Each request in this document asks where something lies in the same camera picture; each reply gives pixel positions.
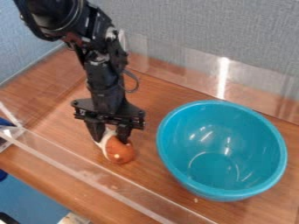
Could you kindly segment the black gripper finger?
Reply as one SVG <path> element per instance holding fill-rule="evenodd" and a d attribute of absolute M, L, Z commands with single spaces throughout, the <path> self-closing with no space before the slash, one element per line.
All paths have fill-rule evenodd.
<path fill-rule="evenodd" d="M 102 141 L 106 132 L 106 124 L 102 122 L 86 122 L 88 133 L 96 143 Z"/>
<path fill-rule="evenodd" d="M 116 137 L 123 144 L 128 143 L 128 138 L 131 136 L 132 128 L 127 124 L 119 124 L 116 126 Z"/>

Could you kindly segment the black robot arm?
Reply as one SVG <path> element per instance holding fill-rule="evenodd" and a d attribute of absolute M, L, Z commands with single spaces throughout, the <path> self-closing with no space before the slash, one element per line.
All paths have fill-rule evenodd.
<path fill-rule="evenodd" d="M 13 0 L 32 34 L 47 41 L 63 41 L 75 51 L 87 73 L 88 99 L 71 103 L 75 117 L 84 121 L 95 142 L 104 138 L 108 125 L 116 138 L 128 142 L 131 131 L 146 126 L 146 112 L 127 100 L 124 77 L 127 50 L 120 31 L 106 12 L 88 0 Z"/>

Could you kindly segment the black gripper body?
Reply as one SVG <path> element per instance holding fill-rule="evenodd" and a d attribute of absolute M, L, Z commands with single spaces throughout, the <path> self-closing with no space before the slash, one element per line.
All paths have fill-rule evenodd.
<path fill-rule="evenodd" d="M 75 108 L 75 118 L 99 121 L 106 124 L 127 124 L 132 129 L 146 127 L 146 112 L 128 102 L 126 91 L 115 85 L 107 90 L 88 87 L 91 97 L 71 102 Z"/>

